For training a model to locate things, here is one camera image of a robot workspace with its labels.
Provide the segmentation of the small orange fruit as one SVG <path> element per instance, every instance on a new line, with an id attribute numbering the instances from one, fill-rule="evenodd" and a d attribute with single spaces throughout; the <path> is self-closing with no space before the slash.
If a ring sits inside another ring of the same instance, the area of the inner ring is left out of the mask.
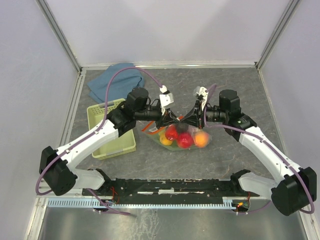
<path id="1" fill-rule="evenodd" d="M 164 146 L 172 145 L 173 141 L 166 138 L 165 134 L 160 135 L 159 141 Z"/>

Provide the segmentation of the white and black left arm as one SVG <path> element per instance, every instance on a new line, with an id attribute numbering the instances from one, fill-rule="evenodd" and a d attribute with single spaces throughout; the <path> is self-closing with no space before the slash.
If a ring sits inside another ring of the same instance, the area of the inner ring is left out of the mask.
<path id="1" fill-rule="evenodd" d="M 165 86 L 160 88 L 160 92 L 157 105 L 151 106 L 148 91 L 136 87 L 115 109 L 106 111 L 102 120 L 91 130 L 57 149 L 51 146 L 43 149 L 39 178 L 48 184 L 56 196 L 62 196 L 74 187 L 89 188 L 99 195 L 106 195 L 111 183 L 103 173 L 77 169 L 77 166 L 102 145 L 132 130 L 137 121 L 154 121 L 160 126 L 176 122 L 177 119 L 169 115 L 170 105 L 174 102 L 173 94 Z"/>

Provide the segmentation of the red apple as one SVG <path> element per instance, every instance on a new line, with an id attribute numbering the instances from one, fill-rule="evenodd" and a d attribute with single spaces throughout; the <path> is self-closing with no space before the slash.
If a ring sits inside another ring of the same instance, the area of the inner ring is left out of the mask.
<path id="1" fill-rule="evenodd" d="M 188 149 L 194 144 L 193 137 L 189 132 L 183 132 L 178 135 L 176 139 L 177 145 L 180 148 Z"/>

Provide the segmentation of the green lettuce leaves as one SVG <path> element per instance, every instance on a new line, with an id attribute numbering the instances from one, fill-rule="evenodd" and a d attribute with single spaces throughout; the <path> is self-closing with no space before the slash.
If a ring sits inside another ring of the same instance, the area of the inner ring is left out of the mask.
<path id="1" fill-rule="evenodd" d="M 147 134 L 147 136 L 151 140 L 153 140 L 155 143 L 157 143 L 158 145 L 160 145 L 161 147 L 163 147 L 163 148 L 165 148 L 165 149 L 167 149 L 169 151 L 179 151 L 179 150 L 181 150 L 181 148 L 178 147 L 177 142 L 175 140 L 173 140 L 172 145 L 169 145 L 169 146 L 162 145 L 160 143 L 160 135 L 162 135 L 162 134 L 165 134 L 165 132 L 162 131 L 162 132 L 158 132 L 158 133 L 155 133 L 155 134 Z"/>

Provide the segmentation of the clear zip top bag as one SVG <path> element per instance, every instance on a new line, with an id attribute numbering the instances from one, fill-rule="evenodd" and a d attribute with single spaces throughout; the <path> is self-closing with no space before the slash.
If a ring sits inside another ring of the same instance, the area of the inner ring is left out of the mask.
<path id="1" fill-rule="evenodd" d="M 166 126 L 166 127 L 161 127 L 161 128 L 157 128 L 156 127 L 156 121 L 151 121 L 150 123 L 148 123 L 141 131 L 144 133 L 144 134 L 146 134 L 146 136 L 147 136 L 147 134 L 155 134 L 155 133 L 159 133 L 159 132 L 164 132 L 165 133 L 165 131 L 166 131 L 166 128 L 168 127 L 168 126 Z M 195 127 L 195 126 L 192 126 L 192 125 L 189 125 L 188 124 L 188 126 L 189 126 L 189 128 L 188 128 L 188 133 L 190 133 L 191 134 L 191 136 L 192 136 L 192 138 L 193 138 L 193 135 L 194 135 L 194 133 L 196 133 L 196 132 L 198 132 L 198 131 L 204 131 L 204 129 L 199 129 L 199 128 L 197 128 L 197 127 Z M 194 144 L 194 142 L 193 142 L 193 145 L 190 147 L 190 148 L 180 148 L 181 150 L 191 150 L 191 149 L 202 149 L 202 148 L 200 148 L 200 147 L 197 147 L 197 146 L 195 146 L 195 144 Z"/>

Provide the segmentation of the dark purple fruit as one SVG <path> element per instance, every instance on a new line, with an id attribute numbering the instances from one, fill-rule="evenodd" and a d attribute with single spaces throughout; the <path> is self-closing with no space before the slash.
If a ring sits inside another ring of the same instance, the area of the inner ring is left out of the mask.
<path id="1" fill-rule="evenodd" d="M 176 132 L 177 132 L 178 134 L 182 134 L 182 133 L 188 132 L 188 130 L 189 130 L 189 125 L 186 124 L 186 123 L 181 123 L 181 122 L 179 122 L 179 123 L 177 123 L 177 124 L 175 125 L 175 130 L 176 130 Z"/>

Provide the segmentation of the red pepper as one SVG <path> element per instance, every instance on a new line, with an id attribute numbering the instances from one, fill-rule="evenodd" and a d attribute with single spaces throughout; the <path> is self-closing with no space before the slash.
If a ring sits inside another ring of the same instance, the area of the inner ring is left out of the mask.
<path id="1" fill-rule="evenodd" d="M 164 133 L 167 140 L 174 141 L 178 138 L 177 128 L 174 124 L 168 126 Z"/>

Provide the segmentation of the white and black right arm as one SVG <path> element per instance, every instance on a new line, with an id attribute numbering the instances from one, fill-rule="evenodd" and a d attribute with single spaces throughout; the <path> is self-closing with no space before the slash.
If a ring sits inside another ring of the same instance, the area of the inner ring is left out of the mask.
<path id="1" fill-rule="evenodd" d="M 297 211 L 305 214 L 315 212 L 317 199 L 317 174 L 311 168 L 302 168 L 281 152 L 262 132 L 257 123 L 242 112 L 237 91 L 225 89 L 219 93 L 218 105 L 209 106 L 214 89 L 197 87 L 195 106 L 182 122 L 203 128 L 213 123 L 223 128 L 242 146 L 251 151 L 266 167 L 272 178 L 265 178 L 243 170 L 229 183 L 236 196 L 251 192 L 270 200 L 285 216 Z"/>

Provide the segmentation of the orange peach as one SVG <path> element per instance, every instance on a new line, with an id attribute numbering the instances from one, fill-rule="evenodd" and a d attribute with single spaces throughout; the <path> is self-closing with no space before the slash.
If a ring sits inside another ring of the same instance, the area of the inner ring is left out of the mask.
<path id="1" fill-rule="evenodd" d="M 205 131 L 197 131 L 193 134 L 194 145 L 198 148 L 204 148 L 210 142 L 210 135 Z"/>

